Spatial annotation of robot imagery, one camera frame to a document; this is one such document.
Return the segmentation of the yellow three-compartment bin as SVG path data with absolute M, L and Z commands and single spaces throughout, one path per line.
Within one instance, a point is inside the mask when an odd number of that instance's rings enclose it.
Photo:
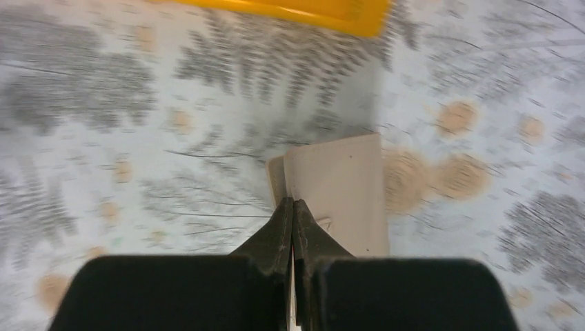
M 327 28 L 357 37 L 382 29 L 389 0 L 172 0 L 186 6 L 227 10 Z

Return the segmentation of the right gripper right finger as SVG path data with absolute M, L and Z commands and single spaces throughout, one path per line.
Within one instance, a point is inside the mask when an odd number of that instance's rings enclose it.
M 296 324 L 302 330 L 350 330 L 355 304 L 347 267 L 355 258 L 317 224 L 303 200 L 293 204 L 292 247 Z

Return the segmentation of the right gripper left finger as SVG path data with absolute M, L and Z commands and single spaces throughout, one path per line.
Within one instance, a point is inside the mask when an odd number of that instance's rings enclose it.
M 294 200 L 283 198 L 268 222 L 230 257 L 231 330 L 287 330 Z

